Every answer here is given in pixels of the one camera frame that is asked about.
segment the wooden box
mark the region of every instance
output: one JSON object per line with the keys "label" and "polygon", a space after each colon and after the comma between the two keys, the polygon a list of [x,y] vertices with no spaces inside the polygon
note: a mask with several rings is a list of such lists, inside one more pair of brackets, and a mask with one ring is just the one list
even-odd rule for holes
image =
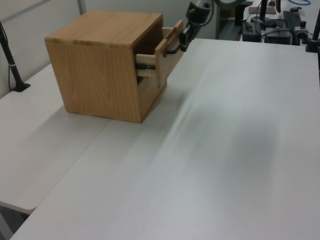
{"label": "wooden box", "polygon": [[160,13],[89,11],[47,36],[65,109],[142,123],[183,54],[166,54],[182,30],[182,20],[163,27]]}

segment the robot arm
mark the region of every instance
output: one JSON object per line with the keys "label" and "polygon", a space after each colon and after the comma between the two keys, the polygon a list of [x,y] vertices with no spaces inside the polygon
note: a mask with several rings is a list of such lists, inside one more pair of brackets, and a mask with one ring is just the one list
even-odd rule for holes
{"label": "robot arm", "polygon": [[200,28],[206,26],[214,15],[214,2],[223,9],[232,9],[246,0],[210,0],[210,3],[204,0],[197,0],[196,3],[192,1],[186,11],[186,18],[188,22],[185,29],[180,33],[180,45],[172,51],[168,51],[167,54],[175,54],[179,49],[183,52],[187,51],[190,42],[195,39]]}

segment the white table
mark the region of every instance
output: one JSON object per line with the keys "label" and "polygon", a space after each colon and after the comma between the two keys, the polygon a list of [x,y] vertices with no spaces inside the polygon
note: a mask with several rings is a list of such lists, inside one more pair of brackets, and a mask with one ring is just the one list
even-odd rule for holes
{"label": "white table", "polygon": [[195,39],[146,121],[111,120],[12,239],[318,240],[319,123],[316,54]]}
{"label": "white table", "polygon": [[51,65],[0,99],[0,206],[41,203],[109,119],[67,113]]}
{"label": "white table", "polygon": [[[250,7],[257,7],[261,0],[251,0],[253,2],[252,6]],[[300,0],[296,0],[297,3],[305,3]],[[319,13],[320,8],[320,1],[318,0],[312,0],[311,5],[306,6],[299,6],[296,4],[293,4],[289,2],[288,0],[281,0],[281,12],[276,14],[266,14],[265,17],[269,19],[284,19],[283,11],[290,11],[290,8],[293,7],[301,7],[302,9],[299,10],[299,15],[301,17],[302,21],[306,21],[306,28],[309,30],[310,33],[314,33],[315,25]],[[243,19],[247,19],[249,16],[249,7],[246,7],[243,13]],[[255,14],[252,14],[248,21],[250,22],[250,19],[254,17]]]}

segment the open drawer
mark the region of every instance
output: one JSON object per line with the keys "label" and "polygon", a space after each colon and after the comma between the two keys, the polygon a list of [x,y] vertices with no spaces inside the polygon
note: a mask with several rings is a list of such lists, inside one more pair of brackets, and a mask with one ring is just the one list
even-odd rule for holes
{"label": "open drawer", "polygon": [[149,68],[136,69],[137,90],[143,119],[157,96],[167,86],[168,76],[183,55],[181,50],[175,54],[166,54],[180,44],[179,36],[183,28],[182,20],[179,20],[174,27],[156,25],[134,48],[136,67],[148,66]]}

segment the black box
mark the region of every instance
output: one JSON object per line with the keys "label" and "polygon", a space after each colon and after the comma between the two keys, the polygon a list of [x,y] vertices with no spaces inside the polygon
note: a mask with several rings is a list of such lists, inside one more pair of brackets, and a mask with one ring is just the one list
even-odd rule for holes
{"label": "black box", "polygon": [[267,44],[283,44],[290,45],[291,44],[291,33],[288,28],[272,28],[268,27],[265,29],[265,37],[264,42]]}
{"label": "black box", "polygon": [[252,31],[247,30],[245,23],[242,23],[242,41],[261,42],[261,28],[259,23],[248,22],[252,26]]}

